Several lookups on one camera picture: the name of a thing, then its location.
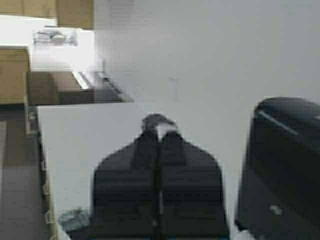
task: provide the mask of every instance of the white countertop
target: white countertop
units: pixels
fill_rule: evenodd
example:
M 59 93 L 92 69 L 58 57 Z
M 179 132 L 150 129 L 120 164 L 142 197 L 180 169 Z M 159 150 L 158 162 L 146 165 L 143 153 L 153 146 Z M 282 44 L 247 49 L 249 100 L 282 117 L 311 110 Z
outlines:
M 175 103 L 170 104 L 172 111 L 177 107 L 179 106 Z M 167 108 L 168 106 L 161 108 L 146 102 L 38 107 L 54 215 L 60 216 L 64 211 L 77 207 L 90 209 L 91 182 L 95 167 L 104 157 L 131 143 L 140 134 L 143 117 L 155 112 L 166 114 Z M 197 145 L 189 127 L 181 128 L 179 122 L 177 124 L 183 137 Z M 230 165 L 223 169 L 228 173 L 223 176 L 229 182 L 224 188 L 229 188 L 232 193 L 236 192 L 236 181 L 241 174 L 235 172 L 233 167 Z M 232 202 L 226 204 L 227 212 L 232 213 L 229 208 L 236 203 L 236 197 L 236 194 L 227 196 Z M 230 219 L 229 225 L 231 236 L 235 237 L 238 231 L 233 220 Z M 246 235 L 242 234 L 242 237 L 236 239 L 252 239 L 243 236 Z M 61 228 L 58 240 L 69 240 Z

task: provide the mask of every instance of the cabinet handle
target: cabinet handle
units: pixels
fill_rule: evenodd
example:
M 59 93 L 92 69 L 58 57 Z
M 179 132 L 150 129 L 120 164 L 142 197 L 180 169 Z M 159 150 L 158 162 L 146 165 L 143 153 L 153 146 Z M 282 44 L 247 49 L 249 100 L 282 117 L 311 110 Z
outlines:
M 45 183 L 45 184 L 42 186 L 42 191 L 43 191 L 43 194 L 44 194 L 45 196 L 48 196 L 48 195 L 49 195 L 48 183 Z
M 46 224 L 54 224 L 55 223 L 55 221 L 53 220 L 52 210 L 47 211 L 44 214 L 44 221 L 45 221 Z
M 45 160 L 41 161 L 41 170 L 47 171 Z

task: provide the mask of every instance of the small object on counter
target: small object on counter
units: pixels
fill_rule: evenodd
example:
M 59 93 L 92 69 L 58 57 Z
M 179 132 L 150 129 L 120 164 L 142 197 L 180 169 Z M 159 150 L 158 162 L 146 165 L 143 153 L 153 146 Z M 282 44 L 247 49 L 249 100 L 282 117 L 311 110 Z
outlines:
M 33 32 L 34 44 L 77 46 L 77 34 L 73 28 L 45 28 Z
M 58 222 L 66 233 L 85 228 L 90 223 L 89 211 L 80 207 L 69 210 L 58 218 Z

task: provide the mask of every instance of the cabinet drawer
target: cabinet drawer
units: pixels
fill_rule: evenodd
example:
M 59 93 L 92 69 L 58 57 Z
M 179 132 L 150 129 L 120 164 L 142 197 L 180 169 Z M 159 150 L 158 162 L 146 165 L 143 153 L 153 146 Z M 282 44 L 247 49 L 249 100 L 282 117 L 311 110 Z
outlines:
M 26 49 L 0 49 L 0 61 L 28 62 L 28 51 Z

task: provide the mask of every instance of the lower cabinet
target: lower cabinet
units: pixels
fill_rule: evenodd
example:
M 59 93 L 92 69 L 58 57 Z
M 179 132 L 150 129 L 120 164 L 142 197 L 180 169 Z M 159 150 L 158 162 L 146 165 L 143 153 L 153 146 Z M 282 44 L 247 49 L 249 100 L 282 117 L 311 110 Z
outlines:
M 25 72 L 29 71 L 28 53 L 0 49 L 0 104 L 23 104 Z

